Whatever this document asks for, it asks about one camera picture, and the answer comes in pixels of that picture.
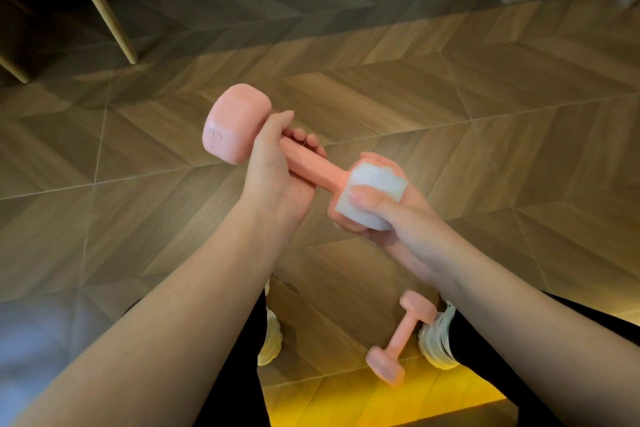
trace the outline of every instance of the pink dumbbell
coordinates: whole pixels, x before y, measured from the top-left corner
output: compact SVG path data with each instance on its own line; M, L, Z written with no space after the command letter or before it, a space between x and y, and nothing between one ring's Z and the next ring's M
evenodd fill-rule
M367 364L381 380L396 387L404 380L404 368L398 363L406 342L409 341L418 321L432 324L438 310L430 301L417 292L404 291L400 305L406 310L404 318L397 327L387 349L374 346L367 353Z
M253 141L270 113L271 101L263 92L246 84L232 86L215 102L207 117L202 132L204 148L225 162L241 164L251 155ZM352 232L390 229L380 217L356 209L347 195L340 198L350 185L372 185L400 200L407 181L395 162L366 153L349 171L344 171L287 137L280 139L280 148L291 172L333 194L329 216L342 228Z

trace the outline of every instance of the herringbone floor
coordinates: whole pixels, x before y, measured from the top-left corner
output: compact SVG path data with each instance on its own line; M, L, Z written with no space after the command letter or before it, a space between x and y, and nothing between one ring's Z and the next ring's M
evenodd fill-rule
M373 150L534 286L640 323L640 11L612 0L110 0L29 28L33 83L0 85L0 424L213 231L244 167L207 154L212 102L248 82L348 167ZM272 279L274 425L393 425L499 399L415 343L401 390L364 355L407 288L318 192Z

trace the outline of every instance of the pant leg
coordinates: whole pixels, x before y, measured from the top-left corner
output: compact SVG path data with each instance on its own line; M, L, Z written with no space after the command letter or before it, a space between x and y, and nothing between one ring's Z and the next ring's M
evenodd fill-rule
M604 312L548 294L556 301L640 346L640 327ZM561 426L560 420L484 340L468 320L456 311L449 327L451 354L460 364L484 378L520 409L519 427Z
M262 291L202 406L195 426L271 425L257 370L258 353L267 334L266 307Z

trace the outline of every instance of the person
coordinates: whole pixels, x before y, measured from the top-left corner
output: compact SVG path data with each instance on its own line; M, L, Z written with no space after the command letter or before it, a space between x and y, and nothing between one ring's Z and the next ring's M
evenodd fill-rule
M292 118L266 121L242 196L215 233L16 425L269 424L256 372L263 287L315 192L289 174L278 141L284 133L326 156L315 136L289 128ZM636 326L534 289L449 228L412 186L401 203L366 187L350 197L393 226L366 237L455 304L420 333L433 362L468 364L521 407L522 425L638 425Z

